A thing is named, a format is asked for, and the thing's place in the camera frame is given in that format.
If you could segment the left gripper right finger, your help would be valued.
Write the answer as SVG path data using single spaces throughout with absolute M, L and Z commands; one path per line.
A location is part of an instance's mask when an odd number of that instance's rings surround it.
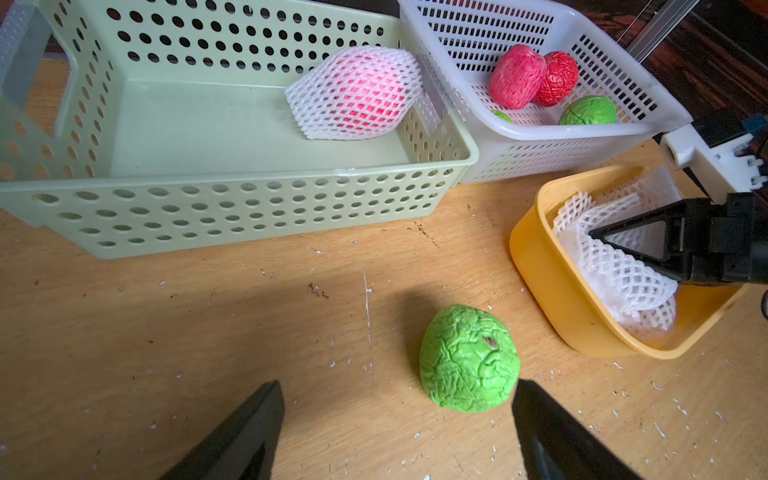
M 512 413 L 530 479 L 639 476 L 532 380 L 519 380 Z

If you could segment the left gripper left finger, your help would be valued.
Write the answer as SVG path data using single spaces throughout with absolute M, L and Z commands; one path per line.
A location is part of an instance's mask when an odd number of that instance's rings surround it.
M 269 479 L 284 415 L 280 383 L 264 383 L 162 477 Z

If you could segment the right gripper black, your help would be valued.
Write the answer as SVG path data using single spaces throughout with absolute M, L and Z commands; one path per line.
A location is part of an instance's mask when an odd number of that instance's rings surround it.
M 589 236 L 685 283 L 767 282 L 767 205 L 752 193 L 680 200 Z

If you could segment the green apple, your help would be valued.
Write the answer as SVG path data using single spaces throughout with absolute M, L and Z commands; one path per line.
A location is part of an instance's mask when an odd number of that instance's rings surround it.
M 432 402 L 474 414 L 510 399 L 521 358 L 500 320 L 470 306 L 452 305 L 438 312 L 427 327 L 419 369 Z
M 562 113 L 560 125 L 605 125 L 617 122 L 617 109 L 605 96 L 589 95 L 569 104 Z
M 508 115 L 507 115 L 505 112 L 503 112 L 503 111 L 500 111 L 500 110 L 493 110 L 493 111 L 492 111 L 492 113 L 493 113 L 493 114 L 494 114 L 496 117 L 498 117 L 499 119 L 501 119 L 501 120 L 503 120 L 503 121 L 505 121 L 505 122 L 508 122 L 508 123 L 511 123 L 511 124 L 513 124 L 513 123 L 514 123 L 514 121 L 513 121 L 513 120 L 512 120 L 512 119 L 511 119 L 511 118 L 510 118 L 510 117 L 509 117 L 509 116 L 508 116 Z

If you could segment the red apple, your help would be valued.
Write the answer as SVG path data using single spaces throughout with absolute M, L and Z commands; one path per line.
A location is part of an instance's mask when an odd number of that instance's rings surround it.
M 550 52 L 544 56 L 546 72 L 532 102 L 542 107 L 561 103 L 579 81 L 579 66 L 567 53 Z

